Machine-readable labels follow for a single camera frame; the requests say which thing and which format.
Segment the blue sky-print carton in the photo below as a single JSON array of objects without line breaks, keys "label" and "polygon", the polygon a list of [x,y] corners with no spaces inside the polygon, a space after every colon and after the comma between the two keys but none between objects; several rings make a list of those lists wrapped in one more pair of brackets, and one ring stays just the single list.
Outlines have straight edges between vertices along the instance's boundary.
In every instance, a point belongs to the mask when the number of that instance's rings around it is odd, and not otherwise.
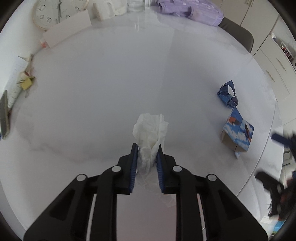
[{"label": "blue sky-print carton", "polygon": [[254,126],[247,122],[237,108],[231,114],[221,132],[221,142],[234,152],[238,159],[242,152],[247,152],[252,140]]}]

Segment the blue wrapper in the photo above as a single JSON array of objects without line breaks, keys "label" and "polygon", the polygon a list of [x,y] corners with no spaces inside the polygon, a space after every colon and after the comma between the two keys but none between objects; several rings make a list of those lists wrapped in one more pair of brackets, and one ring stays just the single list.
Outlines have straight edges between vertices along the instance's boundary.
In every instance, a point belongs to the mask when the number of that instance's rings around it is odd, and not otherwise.
[{"label": "blue wrapper", "polygon": [[239,103],[232,80],[222,85],[218,90],[217,95],[228,108],[235,108]]}]

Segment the white tissue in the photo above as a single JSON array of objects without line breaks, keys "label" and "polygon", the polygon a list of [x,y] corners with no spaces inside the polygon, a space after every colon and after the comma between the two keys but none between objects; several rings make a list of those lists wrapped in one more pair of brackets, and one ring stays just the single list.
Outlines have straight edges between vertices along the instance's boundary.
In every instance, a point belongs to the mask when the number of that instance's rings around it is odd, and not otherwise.
[{"label": "white tissue", "polygon": [[138,145],[137,166],[140,173],[146,175],[151,171],[159,146],[164,146],[168,125],[162,114],[142,113],[133,126],[132,135]]}]

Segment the dark grey chair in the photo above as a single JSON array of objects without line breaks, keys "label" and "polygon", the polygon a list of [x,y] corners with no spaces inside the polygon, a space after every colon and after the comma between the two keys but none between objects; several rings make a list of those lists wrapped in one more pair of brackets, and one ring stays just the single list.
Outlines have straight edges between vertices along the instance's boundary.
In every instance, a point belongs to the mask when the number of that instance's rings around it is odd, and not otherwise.
[{"label": "dark grey chair", "polygon": [[254,38],[247,29],[241,27],[228,18],[223,18],[218,26],[234,37],[249,53],[251,53]]}]

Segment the smartphone with case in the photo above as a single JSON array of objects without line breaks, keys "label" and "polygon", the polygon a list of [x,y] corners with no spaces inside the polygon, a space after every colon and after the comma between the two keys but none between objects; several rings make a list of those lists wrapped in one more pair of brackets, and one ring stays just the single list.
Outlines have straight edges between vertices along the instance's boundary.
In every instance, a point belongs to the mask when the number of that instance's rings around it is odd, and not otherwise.
[{"label": "smartphone with case", "polygon": [[8,112],[8,93],[5,90],[1,97],[1,138],[5,139],[10,132],[10,121]]}]

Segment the yellow binder clip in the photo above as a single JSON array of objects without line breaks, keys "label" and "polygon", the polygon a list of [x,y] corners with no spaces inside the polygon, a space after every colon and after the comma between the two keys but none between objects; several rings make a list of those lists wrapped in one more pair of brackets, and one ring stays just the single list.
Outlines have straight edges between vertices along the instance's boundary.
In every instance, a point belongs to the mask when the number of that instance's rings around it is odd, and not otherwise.
[{"label": "yellow binder clip", "polygon": [[33,85],[33,82],[34,82],[34,77],[28,77],[20,81],[20,86],[22,90],[27,90]]}]

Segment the purple backpack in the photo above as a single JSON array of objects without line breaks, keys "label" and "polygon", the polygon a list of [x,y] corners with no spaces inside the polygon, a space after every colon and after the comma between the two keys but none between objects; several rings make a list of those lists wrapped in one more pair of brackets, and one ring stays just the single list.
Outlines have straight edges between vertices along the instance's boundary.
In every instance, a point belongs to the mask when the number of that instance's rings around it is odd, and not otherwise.
[{"label": "purple backpack", "polygon": [[195,22],[218,27],[224,19],[221,9],[207,0],[196,1],[155,1],[162,14],[180,16]]}]

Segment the white paper stack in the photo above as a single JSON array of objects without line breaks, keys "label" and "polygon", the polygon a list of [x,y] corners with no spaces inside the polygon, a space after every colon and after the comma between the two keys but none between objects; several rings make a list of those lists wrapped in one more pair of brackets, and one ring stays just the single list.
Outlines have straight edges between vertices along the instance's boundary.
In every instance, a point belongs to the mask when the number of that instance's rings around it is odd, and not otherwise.
[{"label": "white paper stack", "polygon": [[32,54],[27,58],[17,56],[14,61],[10,78],[4,88],[7,91],[8,109],[12,109],[18,96],[23,91],[21,82],[30,77],[33,56]]}]

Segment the white rectangular box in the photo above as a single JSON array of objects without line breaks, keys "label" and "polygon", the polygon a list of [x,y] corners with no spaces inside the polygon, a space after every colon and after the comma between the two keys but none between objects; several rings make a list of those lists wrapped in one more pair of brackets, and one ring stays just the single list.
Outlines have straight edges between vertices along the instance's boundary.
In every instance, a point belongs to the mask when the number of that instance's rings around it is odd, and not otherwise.
[{"label": "white rectangular box", "polygon": [[43,48],[52,48],[76,33],[91,27],[88,10],[81,11],[43,33]]}]

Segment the clear glass mug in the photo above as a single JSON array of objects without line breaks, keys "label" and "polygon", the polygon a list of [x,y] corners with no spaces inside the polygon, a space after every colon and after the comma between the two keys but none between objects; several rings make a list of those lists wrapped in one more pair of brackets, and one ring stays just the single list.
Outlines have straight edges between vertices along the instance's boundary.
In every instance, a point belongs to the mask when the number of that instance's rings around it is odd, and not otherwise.
[{"label": "clear glass mug", "polygon": [[128,0],[127,9],[130,13],[138,13],[144,11],[150,6],[150,0]]}]

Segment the white mug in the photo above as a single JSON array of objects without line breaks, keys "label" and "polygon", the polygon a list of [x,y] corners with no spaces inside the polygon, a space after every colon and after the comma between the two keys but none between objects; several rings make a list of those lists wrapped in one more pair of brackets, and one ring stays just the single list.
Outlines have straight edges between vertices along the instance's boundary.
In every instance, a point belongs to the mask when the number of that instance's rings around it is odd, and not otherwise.
[{"label": "white mug", "polygon": [[114,6],[111,1],[94,1],[93,9],[96,17],[100,20],[107,20],[115,16]]}]

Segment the round white wall clock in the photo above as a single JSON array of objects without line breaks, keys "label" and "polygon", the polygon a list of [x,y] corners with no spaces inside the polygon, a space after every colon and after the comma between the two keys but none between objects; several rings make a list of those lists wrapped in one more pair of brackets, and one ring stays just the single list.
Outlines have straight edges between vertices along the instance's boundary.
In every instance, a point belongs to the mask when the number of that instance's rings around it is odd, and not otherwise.
[{"label": "round white wall clock", "polygon": [[86,10],[89,0],[38,0],[33,6],[34,24],[48,30],[73,15]]}]

